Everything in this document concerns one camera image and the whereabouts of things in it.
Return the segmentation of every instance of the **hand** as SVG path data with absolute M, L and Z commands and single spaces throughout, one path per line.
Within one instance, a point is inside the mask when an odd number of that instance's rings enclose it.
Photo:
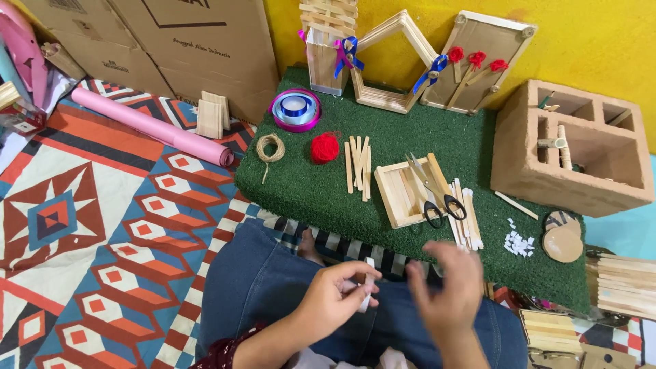
M 358 286 L 349 280 L 355 277 L 364 283 L 366 274 L 372 274 L 377 280 L 382 277 L 363 261 L 347 261 L 317 272 L 303 301 L 290 316 L 310 335 L 310 344 L 331 335 L 358 311 L 368 294 L 380 290 L 375 284 Z M 378 300 L 372 297 L 369 306 L 378 306 Z
M 433 339 L 471 332 L 483 296 L 483 265 L 478 254 L 458 250 L 452 242 L 430 241 L 423 250 L 444 269 L 443 291 L 430 294 L 420 263 L 408 263 L 406 271 L 419 314 Z

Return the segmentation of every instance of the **sleeve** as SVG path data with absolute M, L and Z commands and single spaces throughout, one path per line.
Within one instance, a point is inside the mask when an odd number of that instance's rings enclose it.
M 206 357 L 190 366 L 189 369 L 232 369 L 232 359 L 240 343 L 266 328 L 266 324 L 257 323 L 255 327 L 237 339 L 222 338 L 209 347 Z

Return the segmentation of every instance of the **red yarn flower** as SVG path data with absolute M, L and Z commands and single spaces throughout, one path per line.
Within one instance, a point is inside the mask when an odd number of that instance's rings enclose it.
M 464 58 L 464 51 L 462 50 L 462 47 L 460 46 L 454 46 L 451 47 L 451 50 L 449 50 L 449 60 L 451 62 L 457 63 Z
M 334 160 L 339 154 L 339 143 L 337 139 L 342 136 L 342 133 L 337 132 L 324 132 L 312 139 L 310 144 L 310 159 L 315 164 L 326 164 Z
M 481 63 L 485 60 L 486 56 L 482 51 L 476 51 L 469 55 L 469 62 L 472 63 L 472 71 L 476 70 L 476 68 L 481 68 Z
M 496 59 L 492 63 L 490 63 L 490 69 L 492 72 L 501 72 L 503 70 L 508 69 L 508 64 L 503 60 L 503 59 Z

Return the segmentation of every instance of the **green turf mat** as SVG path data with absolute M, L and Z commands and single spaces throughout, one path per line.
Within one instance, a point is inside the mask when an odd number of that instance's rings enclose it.
M 289 67 L 278 92 L 299 87 L 309 88 L 308 71 Z M 362 139 L 369 136 L 372 169 L 402 162 L 406 153 L 420 158 L 433 152 L 447 181 L 458 177 L 463 187 L 474 190 L 476 217 L 485 244 L 480 252 L 485 278 L 576 311 L 588 311 L 584 257 L 563 264 L 542 250 L 544 218 L 554 209 L 518 200 L 541 216 L 536 221 L 489 188 L 496 112 L 482 110 L 468 117 L 416 104 L 410 113 L 402 115 L 356 103 L 351 86 L 342 97 L 318 96 L 321 121 L 309 132 L 288 133 L 277 127 L 271 115 L 264 118 L 235 176 L 235 184 L 246 198 L 275 214 L 429 261 L 421 252 L 422 245 L 427 240 L 452 240 L 450 227 L 435 230 L 423 222 L 392 230 L 373 175 L 371 200 L 362 202 L 360 192 L 347 193 L 344 141 L 350 135 Z M 310 141 L 326 131 L 342 133 L 338 140 L 340 156 L 328 164 L 314 165 Z M 258 158 L 255 144 L 270 133 L 284 142 L 285 156 L 269 165 L 262 185 L 265 164 Z M 533 256 L 515 256 L 503 247 L 506 234 L 512 230 L 508 218 L 514 220 L 516 231 L 524 238 L 536 239 Z M 581 217 L 577 218 L 583 225 Z

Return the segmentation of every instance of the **jeans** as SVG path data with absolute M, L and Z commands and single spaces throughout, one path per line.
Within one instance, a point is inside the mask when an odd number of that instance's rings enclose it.
M 301 302 L 320 268 L 278 244 L 257 220 L 246 221 L 207 271 L 196 357 L 207 356 L 209 346 L 220 338 L 237 338 L 256 322 L 272 324 L 287 316 Z M 419 369 L 442 368 L 440 352 L 406 283 L 381 282 L 379 287 L 377 308 L 356 313 L 310 348 L 335 362 L 375 367 L 391 347 Z M 522 325 L 509 309 L 484 298 L 474 328 L 492 369 L 526 368 Z

